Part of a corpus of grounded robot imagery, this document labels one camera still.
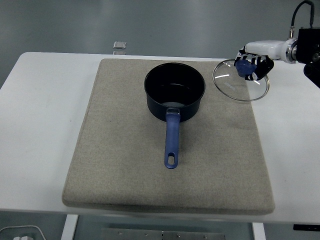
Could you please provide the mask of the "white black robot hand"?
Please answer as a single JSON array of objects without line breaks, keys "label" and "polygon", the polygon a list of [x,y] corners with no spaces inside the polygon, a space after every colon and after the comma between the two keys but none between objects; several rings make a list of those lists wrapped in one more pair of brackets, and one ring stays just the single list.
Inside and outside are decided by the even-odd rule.
[{"label": "white black robot hand", "polygon": [[263,79],[274,67],[274,61],[291,63],[286,41],[255,41],[241,48],[234,60],[238,75],[247,81]]}]

